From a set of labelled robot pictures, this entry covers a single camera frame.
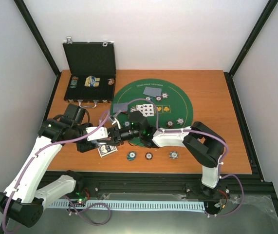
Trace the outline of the purple chip top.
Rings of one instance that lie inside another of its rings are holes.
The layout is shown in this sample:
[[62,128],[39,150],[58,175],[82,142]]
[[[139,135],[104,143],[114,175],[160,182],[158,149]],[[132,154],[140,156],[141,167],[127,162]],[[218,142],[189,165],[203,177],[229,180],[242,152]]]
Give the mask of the purple chip top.
[[161,97],[162,97],[162,99],[167,99],[168,98],[168,93],[162,93]]

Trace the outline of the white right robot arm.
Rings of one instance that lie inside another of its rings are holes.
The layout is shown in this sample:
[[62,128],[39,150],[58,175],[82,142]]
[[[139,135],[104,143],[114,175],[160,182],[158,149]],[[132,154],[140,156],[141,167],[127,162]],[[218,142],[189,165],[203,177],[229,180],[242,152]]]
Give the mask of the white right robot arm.
[[115,126],[108,129],[107,142],[119,146],[124,141],[139,139],[147,148],[183,147],[202,166],[201,183],[204,187],[215,189],[221,179],[223,158],[229,151],[225,140],[201,122],[180,129],[164,129],[158,127],[158,122],[151,125],[147,117],[139,111],[129,114],[129,126]]

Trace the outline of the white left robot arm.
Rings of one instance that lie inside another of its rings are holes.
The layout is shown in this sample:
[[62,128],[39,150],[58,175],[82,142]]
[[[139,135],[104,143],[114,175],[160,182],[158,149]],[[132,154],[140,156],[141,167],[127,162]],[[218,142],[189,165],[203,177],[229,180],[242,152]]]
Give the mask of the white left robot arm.
[[86,109],[69,104],[64,114],[43,121],[33,149],[21,170],[4,192],[0,192],[2,228],[5,233],[9,233],[7,219],[32,227],[51,203],[70,193],[73,196],[83,193],[82,176],[73,171],[67,171],[41,189],[38,186],[48,166],[65,144],[76,143],[79,152],[86,152],[92,137],[105,137],[102,124],[94,127],[89,122],[82,123],[84,116],[88,115]]

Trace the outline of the brown chip top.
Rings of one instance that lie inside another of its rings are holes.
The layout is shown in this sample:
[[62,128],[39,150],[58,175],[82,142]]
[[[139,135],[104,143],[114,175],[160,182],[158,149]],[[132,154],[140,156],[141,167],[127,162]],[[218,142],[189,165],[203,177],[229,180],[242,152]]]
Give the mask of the brown chip top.
[[161,96],[157,96],[155,99],[156,99],[156,101],[160,102],[162,100],[162,97]]

